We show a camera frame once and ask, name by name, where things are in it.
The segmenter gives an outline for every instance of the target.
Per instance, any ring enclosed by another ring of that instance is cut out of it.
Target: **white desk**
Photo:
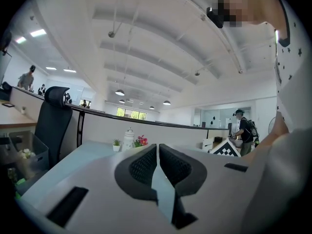
[[[0,100],[0,132],[9,133],[16,131],[33,130],[37,124],[36,121],[22,115],[15,107],[6,107]]]
[[[40,178],[21,198],[36,206],[59,182],[91,161],[114,155],[112,144],[86,141]],[[152,188],[157,190],[159,210],[171,221],[175,190],[159,166],[154,171]]]

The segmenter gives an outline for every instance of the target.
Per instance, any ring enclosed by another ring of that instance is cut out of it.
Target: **cubicle partition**
[[[11,103],[18,110],[26,107],[26,114],[38,120],[44,98],[20,88],[13,88]],[[226,137],[227,129],[200,128],[170,123],[137,120],[105,114],[104,112],[68,104],[73,108],[73,116],[64,136],[61,158],[80,146],[86,140],[113,143],[123,141],[125,132],[131,127],[135,138],[144,135],[150,144],[175,144],[180,146],[202,147],[205,138]]]

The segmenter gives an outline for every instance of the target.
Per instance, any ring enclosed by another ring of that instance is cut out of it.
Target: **wooden desk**
[[[0,102],[0,130],[36,126],[36,121],[22,115],[15,107],[3,106],[2,103],[5,103],[5,101]]]

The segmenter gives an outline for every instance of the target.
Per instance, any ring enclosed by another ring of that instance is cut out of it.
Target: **black cap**
[[[31,71],[31,72],[34,72],[34,71],[35,71],[35,69],[36,69],[36,66],[35,66],[35,65],[31,65],[31,67],[30,67],[30,71]]]
[[[235,115],[236,115],[237,113],[241,113],[241,114],[244,114],[245,112],[244,112],[244,110],[241,110],[241,109],[237,109],[237,110],[236,110],[236,112],[235,112]]]

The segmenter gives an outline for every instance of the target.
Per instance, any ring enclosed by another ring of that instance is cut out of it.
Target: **white vase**
[[[132,148],[135,148],[135,134],[130,127],[125,132],[125,137],[123,139],[121,151],[127,151]]]
[[[119,149],[120,149],[120,146],[114,146],[114,145],[113,145],[113,150],[114,150],[114,152],[119,152]]]

